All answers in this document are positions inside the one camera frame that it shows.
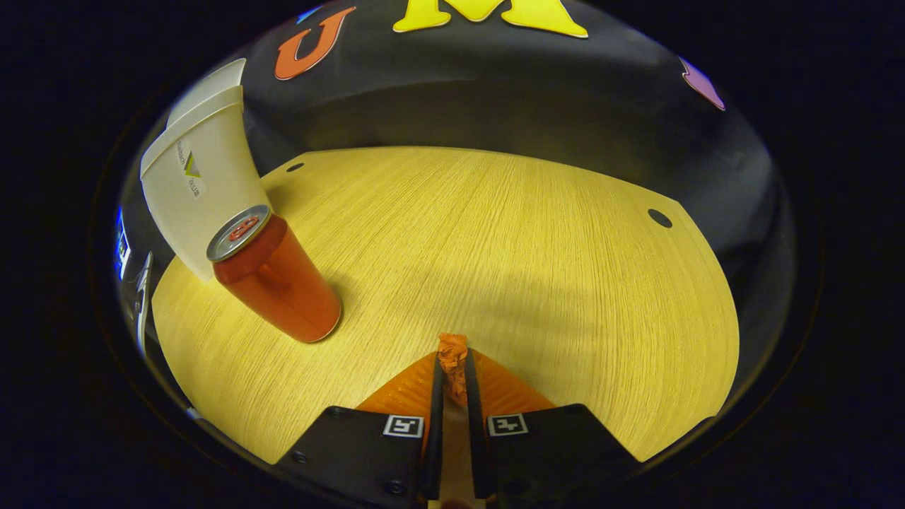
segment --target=red can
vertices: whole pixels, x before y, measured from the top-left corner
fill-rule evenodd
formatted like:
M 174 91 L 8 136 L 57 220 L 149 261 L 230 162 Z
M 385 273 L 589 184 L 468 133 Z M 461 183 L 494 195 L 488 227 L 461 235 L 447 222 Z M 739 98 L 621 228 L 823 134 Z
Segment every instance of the red can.
M 327 337 L 342 303 L 286 220 L 266 205 L 229 220 L 207 247 L 214 275 L 264 320 L 299 341 Z

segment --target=wooden table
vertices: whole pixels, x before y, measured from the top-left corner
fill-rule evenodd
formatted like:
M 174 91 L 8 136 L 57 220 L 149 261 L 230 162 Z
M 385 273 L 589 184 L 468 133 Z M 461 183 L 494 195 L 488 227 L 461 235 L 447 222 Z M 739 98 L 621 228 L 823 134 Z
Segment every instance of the wooden table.
M 294 341 L 178 258 L 152 305 L 195 408 L 267 462 L 325 407 L 356 406 L 434 350 L 441 331 L 467 334 L 554 403 L 584 403 L 639 460 L 729 393 L 729 286 L 669 198 L 549 161 L 417 147 L 305 153 L 262 182 L 338 287 L 337 331 Z

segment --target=paper cup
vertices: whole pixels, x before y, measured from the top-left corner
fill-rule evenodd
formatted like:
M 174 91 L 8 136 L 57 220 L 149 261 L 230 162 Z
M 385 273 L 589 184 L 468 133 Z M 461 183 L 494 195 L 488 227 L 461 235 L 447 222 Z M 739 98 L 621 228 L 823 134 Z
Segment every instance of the paper cup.
M 242 122 L 242 87 L 216 93 L 169 126 L 141 158 L 141 186 L 157 228 L 202 281 L 217 230 L 250 206 L 270 205 Z
M 167 118 L 167 128 L 181 119 L 183 115 L 191 111 L 195 106 L 207 101 L 216 94 L 238 86 L 242 80 L 242 72 L 245 69 L 245 59 L 240 58 L 227 63 L 220 69 L 211 72 L 200 82 L 192 85 L 179 101 L 170 109 Z

